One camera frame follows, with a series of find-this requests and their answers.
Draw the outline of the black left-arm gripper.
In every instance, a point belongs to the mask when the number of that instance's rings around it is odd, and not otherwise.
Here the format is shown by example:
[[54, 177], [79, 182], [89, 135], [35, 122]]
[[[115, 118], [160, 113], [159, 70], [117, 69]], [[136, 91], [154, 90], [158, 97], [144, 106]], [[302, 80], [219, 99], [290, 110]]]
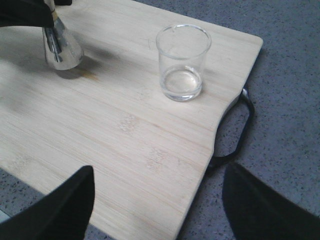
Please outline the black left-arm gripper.
[[[54, 0], [57, 6], [70, 6], [72, 0]], [[1, 0], [0, 26], [51, 28], [54, 20], [50, 7], [43, 0]]]

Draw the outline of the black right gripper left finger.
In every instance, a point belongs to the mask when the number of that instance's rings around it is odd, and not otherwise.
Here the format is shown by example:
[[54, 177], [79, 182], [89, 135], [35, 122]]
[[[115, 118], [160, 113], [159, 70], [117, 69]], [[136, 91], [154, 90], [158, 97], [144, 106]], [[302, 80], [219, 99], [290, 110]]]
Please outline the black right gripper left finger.
[[94, 170], [86, 165], [37, 203], [2, 222], [0, 238], [83, 240], [94, 201]]

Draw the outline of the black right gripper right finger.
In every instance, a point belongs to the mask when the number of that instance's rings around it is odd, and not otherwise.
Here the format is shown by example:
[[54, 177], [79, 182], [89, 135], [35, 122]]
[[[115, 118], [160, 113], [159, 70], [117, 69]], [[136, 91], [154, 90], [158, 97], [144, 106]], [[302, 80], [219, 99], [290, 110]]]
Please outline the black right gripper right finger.
[[222, 201], [237, 240], [318, 240], [320, 219], [243, 166], [230, 163], [224, 173]]

